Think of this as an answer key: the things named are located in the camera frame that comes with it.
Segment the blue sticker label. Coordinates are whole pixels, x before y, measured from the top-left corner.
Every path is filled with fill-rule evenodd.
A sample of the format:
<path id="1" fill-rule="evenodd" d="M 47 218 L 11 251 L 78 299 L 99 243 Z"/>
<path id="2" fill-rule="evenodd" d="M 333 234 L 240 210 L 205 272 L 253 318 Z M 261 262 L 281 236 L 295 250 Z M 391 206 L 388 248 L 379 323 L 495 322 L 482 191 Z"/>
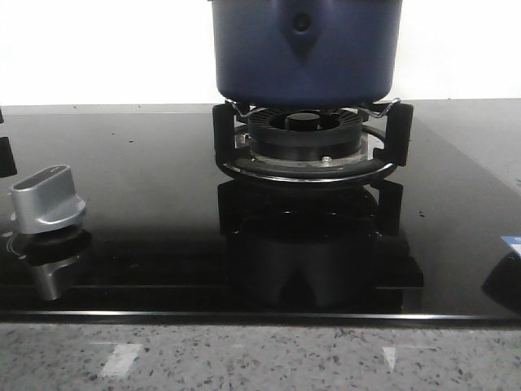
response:
<path id="1" fill-rule="evenodd" d="M 521 257 L 521 237 L 520 236 L 502 236 L 501 239 L 519 256 Z"/>

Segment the dark blue cooking pot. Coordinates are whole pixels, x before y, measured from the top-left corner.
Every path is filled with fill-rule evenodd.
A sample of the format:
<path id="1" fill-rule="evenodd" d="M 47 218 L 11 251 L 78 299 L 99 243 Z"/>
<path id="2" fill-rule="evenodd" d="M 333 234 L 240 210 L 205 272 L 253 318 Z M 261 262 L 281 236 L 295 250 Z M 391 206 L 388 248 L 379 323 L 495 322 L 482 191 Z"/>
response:
<path id="1" fill-rule="evenodd" d="M 392 88 L 400 1 L 213 1 L 217 89 L 264 108 L 344 108 Z"/>

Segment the silver stove control knob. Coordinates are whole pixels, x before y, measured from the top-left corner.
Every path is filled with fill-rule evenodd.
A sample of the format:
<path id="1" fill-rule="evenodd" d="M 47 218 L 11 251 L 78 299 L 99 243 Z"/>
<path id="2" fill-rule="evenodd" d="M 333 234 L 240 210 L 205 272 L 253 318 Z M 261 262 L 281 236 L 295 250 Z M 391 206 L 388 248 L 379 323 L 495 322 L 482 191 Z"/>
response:
<path id="1" fill-rule="evenodd" d="M 10 187 L 14 222 L 21 234 L 57 231 L 81 223 L 86 202 L 77 194 L 69 165 L 52 165 Z"/>

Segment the black glass gas stove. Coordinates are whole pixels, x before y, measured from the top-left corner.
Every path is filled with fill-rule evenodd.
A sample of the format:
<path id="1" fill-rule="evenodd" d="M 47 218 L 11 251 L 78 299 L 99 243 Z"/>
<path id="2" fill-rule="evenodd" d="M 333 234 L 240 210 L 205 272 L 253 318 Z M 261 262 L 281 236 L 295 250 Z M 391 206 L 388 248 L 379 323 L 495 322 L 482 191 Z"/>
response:
<path id="1" fill-rule="evenodd" d="M 208 106 L 7 108 L 1 318 L 520 325 L 520 192 L 490 166 L 520 102 L 414 103 L 382 182 L 262 187 L 215 165 Z M 81 223 L 21 234 L 10 187 L 69 165 Z"/>

